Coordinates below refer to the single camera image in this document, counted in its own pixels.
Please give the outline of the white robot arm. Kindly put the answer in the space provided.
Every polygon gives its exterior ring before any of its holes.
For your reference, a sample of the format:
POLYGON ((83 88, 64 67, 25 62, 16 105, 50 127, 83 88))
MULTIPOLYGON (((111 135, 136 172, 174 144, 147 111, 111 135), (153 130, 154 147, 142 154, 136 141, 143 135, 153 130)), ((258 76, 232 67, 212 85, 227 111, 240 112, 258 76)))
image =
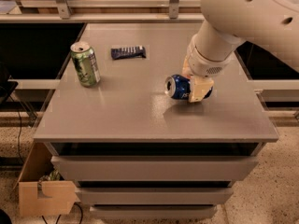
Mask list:
POLYGON ((182 75, 200 102, 231 54, 249 41, 299 70, 299 7, 287 0, 201 0, 205 18, 187 48, 182 75))

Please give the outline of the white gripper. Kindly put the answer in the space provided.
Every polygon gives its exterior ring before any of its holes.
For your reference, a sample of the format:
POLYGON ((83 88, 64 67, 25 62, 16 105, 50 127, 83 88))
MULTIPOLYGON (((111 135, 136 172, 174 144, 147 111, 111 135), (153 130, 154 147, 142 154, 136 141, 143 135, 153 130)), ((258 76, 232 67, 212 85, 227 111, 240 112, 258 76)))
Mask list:
POLYGON ((217 76, 231 61, 228 56, 224 61, 215 62, 205 58, 195 45, 194 35, 187 48, 187 55, 182 67, 182 75, 190 78, 189 102, 201 102, 214 85, 211 77, 217 76))

